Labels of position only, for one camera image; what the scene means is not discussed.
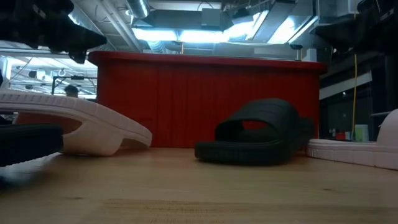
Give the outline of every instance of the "wooden table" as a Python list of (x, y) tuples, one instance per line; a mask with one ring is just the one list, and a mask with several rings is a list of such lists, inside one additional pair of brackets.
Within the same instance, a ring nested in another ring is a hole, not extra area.
[(398, 223), (398, 172), (298, 157), (198, 162), (191, 149), (55, 155), (0, 168), (0, 223)]

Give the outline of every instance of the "red panel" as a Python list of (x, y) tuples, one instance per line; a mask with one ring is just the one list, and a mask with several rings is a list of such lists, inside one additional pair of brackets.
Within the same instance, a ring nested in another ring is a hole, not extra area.
[(261, 98), (287, 100), (318, 126), (320, 63), (114, 52), (90, 61), (98, 102), (148, 127), (154, 147), (210, 141), (219, 122)]

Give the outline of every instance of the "slide sandal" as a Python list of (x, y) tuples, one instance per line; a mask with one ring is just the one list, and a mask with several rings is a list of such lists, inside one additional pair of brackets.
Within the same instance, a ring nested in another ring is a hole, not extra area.
[[(245, 129), (244, 121), (260, 121), (266, 126)], [(281, 164), (312, 136), (313, 124), (308, 119), (300, 120), (290, 103), (280, 99), (256, 100), (217, 125), (215, 142), (197, 143), (195, 157), (237, 164)]]
[(398, 170), (397, 134), (398, 110), (394, 110), (381, 124), (377, 142), (311, 139), (307, 155), (330, 161)]
[(79, 98), (10, 91), (0, 93), (3, 111), (19, 112), (17, 124), (58, 123), (65, 154), (113, 155), (121, 146), (149, 147), (152, 133), (107, 107)]
[(62, 132), (54, 124), (0, 125), (0, 167), (58, 152), (63, 146)]

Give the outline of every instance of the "black slide sandal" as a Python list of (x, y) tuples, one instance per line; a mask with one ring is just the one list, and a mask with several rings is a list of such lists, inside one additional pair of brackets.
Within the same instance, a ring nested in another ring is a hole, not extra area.
[[(243, 121), (260, 121), (268, 126), (245, 130)], [(211, 162), (276, 165), (289, 161), (313, 134), (312, 121), (299, 118), (290, 103), (256, 100), (216, 127), (215, 142), (197, 143), (195, 157)]]
[(56, 124), (0, 125), (0, 167), (58, 152), (63, 147), (62, 134)]

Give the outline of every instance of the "white slide sandal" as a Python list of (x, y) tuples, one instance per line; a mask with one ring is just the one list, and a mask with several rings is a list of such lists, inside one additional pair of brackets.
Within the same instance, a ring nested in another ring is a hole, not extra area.
[(152, 141), (143, 125), (79, 98), (5, 91), (0, 93), (0, 110), (19, 112), (16, 123), (60, 123), (65, 154), (111, 156), (122, 145), (140, 142), (149, 147)]
[(312, 139), (308, 144), (307, 155), (331, 161), (398, 170), (398, 110), (391, 112), (381, 124), (377, 142)]

